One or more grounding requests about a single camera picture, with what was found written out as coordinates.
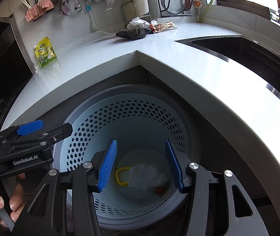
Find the blue gripper pad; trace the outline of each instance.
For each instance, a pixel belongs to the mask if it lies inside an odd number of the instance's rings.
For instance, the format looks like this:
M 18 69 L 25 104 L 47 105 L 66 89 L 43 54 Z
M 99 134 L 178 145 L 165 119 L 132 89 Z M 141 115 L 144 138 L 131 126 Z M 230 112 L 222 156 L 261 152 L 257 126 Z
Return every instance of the blue gripper pad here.
M 110 178 L 110 174 L 117 154 L 117 141 L 113 140 L 108 150 L 105 151 L 107 153 L 100 168 L 100 177 L 97 184 L 100 192 L 102 192 L 103 189 L 107 186 L 108 180 Z
M 21 136 L 26 136 L 27 134 L 41 130 L 43 127 L 44 122 L 42 120 L 32 121 L 30 123 L 20 126 L 20 128 L 17 130 L 17 134 Z
M 175 152 L 169 140 L 166 140 L 165 143 L 165 155 L 168 161 L 168 165 L 173 177 L 175 187 L 181 193 L 185 187 L 183 182 L 183 174 L 179 162 L 177 160 L 177 157 L 175 155 Z

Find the silver screw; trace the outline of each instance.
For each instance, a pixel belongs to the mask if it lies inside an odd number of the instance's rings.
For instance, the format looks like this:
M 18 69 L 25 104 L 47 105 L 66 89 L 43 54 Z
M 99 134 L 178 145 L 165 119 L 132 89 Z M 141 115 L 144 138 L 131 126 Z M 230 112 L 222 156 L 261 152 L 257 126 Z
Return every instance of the silver screw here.
M 57 170 L 50 170 L 50 171 L 48 172 L 48 174 L 49 174 L 50 176 L 55 176 L 55 175 L 57 174 Z
M 83 168 L 89 169 L 91 167 L 92 167 L 92 163 L 91 162 L 88 161 L 88 162 L 83 163 Z
M 197 163 L 192 162 L 189 164 L 189 167 L 196 170 L 197 168 L 199 168 L 199 165 Z
M 231 177 L 233 175 L 232 171 L 230 171 L 230 170 L 225 170 L 224 174 L 228 177 Z

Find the yellow handle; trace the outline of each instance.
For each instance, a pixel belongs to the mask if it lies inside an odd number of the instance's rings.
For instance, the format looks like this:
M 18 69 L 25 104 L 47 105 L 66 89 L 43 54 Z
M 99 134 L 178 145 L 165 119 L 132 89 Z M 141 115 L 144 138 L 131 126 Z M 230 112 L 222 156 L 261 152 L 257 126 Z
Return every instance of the yellow handle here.
M 127 182 L 120 182 L 119 177 L 118 177 L 118 173 L 119 173 L 120 171 L 123 171 L 123 170 L 130 170 L 130 167 L 122 167 L 122 168 L 116 170 L 116 172 L 115 172 L 116 182 L 117 182 L 117 184 L 119 184 L 120 186 L 128 186 L 129 181 L 127 181 Z

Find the pink textured cloth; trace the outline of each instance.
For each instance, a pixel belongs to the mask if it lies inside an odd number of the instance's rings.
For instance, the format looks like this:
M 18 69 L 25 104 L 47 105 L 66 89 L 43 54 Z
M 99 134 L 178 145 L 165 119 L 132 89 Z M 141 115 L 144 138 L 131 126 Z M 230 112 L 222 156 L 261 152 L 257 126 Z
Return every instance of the pink textured cloth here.
M 42 0 L 26 12 L 25 19 L 28 22 L 31 20 L 36 20 L 41 15 L 43 15 L 46 11 L 53 8 L 54 8 L 54 4 L 52 3 L 51 0 Z

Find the yellow seasoning pouch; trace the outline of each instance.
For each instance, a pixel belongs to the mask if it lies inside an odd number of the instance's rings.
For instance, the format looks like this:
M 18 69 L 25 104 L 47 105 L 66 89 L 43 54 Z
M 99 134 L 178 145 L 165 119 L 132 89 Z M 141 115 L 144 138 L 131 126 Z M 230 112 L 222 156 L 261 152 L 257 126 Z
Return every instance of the yellow seasoning pouch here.
M 41 40 L 34 48 L 35 55 L 40 63 L 41 68 L 47 66 L 50 62 L 57 58 L 48 37 L 45 37 L 43 40 Z

